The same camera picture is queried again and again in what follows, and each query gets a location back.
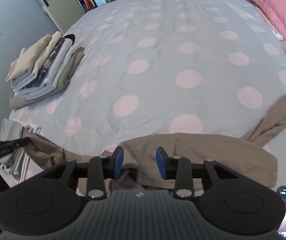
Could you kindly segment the taupe brown shirt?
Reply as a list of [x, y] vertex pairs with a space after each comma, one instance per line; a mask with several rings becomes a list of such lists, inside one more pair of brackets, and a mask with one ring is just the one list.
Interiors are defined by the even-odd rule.
[[120, 143], [124, 162], [117, 179], [107, 179], [106, 191], [174, 188], [173, 180], [162, 180], [156, 149], [163, 147], [171, 157], [185, 157], [201, 164], [205, 159], [219, 163], [268, 187], [277, 184], [278, 161], [264, 146], [286, 128], [286, 95], [279, 98], [259, 123], [241, 138], [218, 134], [155, 134]]

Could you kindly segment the stack of folded clothes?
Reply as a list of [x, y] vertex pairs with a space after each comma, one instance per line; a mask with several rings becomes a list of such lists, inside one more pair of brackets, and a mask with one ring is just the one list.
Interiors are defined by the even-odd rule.
[[12, 92], [10, 109], [25, 107], [63, 91], [84, 56], [74, 34], [47, 34], [10, 64], [6, 82]]

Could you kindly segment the grey folded cloth pile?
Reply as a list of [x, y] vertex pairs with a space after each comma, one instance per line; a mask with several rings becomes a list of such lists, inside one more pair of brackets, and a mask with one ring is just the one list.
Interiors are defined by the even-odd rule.
[[19, 144], [29, 134], [39, 134], [41, 127], [19, 120], [3, 119], [0, 140], [10, 142], [8, 155], [0, 158], [0, 169], [16, 182], [26, 179], [30, 157]]

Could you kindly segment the grey pink-dotted bed cover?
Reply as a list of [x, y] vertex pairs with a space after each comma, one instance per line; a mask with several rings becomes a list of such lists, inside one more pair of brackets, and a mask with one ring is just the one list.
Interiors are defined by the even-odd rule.
[[106, 191], [77, 164], [155, 134], [241, 138], [286, 95], [286, 54], [249, 0], [118, 0], [69, 30], [84, 57], [67, 88], [12, 111], [60, 157], [0, 195], [0, 239], [285, 239], [286, 128], [264, 149], [278, 161], [268, 188], [205, 159], [174, 188]]

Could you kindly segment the beige room door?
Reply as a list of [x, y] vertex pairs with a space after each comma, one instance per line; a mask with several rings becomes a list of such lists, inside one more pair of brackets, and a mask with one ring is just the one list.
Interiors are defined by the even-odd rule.
[[56, 27], [65, 33], [84, 14], [78, 0], [38, 0]]

